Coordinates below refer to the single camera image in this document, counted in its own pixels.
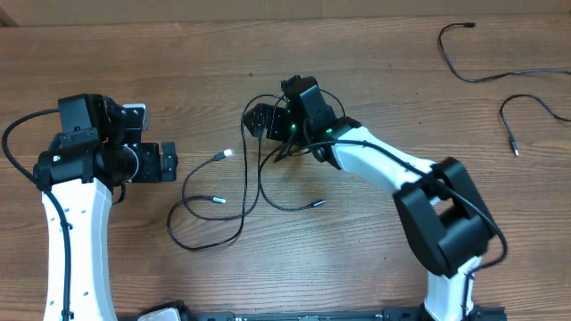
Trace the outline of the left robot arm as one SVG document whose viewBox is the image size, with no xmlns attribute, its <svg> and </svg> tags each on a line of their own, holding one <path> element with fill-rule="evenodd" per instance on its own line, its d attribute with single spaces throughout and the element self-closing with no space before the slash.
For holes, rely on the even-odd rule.
<svg viewBox="0 0 571 321">
<path fill-rule="evenodd" d="M 48 226 L 46 320 L 114 320 L 107 232 L 116 186 L 173 182 L 172 142 L 144 143 L 150 112 L 142 103 L 81 94 L 57 108 L 62 132 L 42 152 L 35 178 Z"/>
</svg>

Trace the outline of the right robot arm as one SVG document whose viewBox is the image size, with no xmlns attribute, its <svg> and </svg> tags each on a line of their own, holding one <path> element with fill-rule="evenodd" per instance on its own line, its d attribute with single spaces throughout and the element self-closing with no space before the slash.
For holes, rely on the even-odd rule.
<svg viewBox="0 0 571 321">
<path fill-rule="evenodd" d="M 320 162 L 359 175 L 389 193 L 413 254 L 428 273 L 427 294 L 416 308 L 385 308 L 379 320 L 504 320 L 503 308 L 472 301 L 483 256 L 502 233 L 467 170 L 458 160 L 420 159 L 373 136 L 360 122 L 336 116 L 314 77 L 281 83 L 275 104 L 253 98 L 242 126 L 252 136 L 279 141 L 280 161 L 306 150 Z"/>
</svg>

